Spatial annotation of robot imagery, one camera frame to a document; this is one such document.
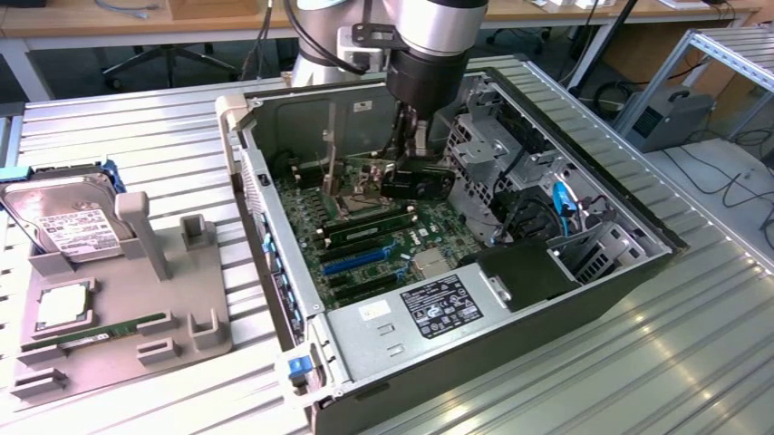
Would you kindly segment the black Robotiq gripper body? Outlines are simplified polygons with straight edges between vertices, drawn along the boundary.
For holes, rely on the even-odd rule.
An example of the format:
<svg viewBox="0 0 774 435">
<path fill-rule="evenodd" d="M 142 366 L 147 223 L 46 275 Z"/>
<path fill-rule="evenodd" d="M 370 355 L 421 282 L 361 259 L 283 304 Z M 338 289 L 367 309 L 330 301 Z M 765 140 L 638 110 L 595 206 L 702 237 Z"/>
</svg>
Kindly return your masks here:
<svg viewBox="0 0 774 435">
<path fill-rule="evenodd" d="M 414 50 L 390 54 L 386 86 L 417 113 L 437 113 L 458 96 L 467 53 L 433 56 Z"/>
</svg>

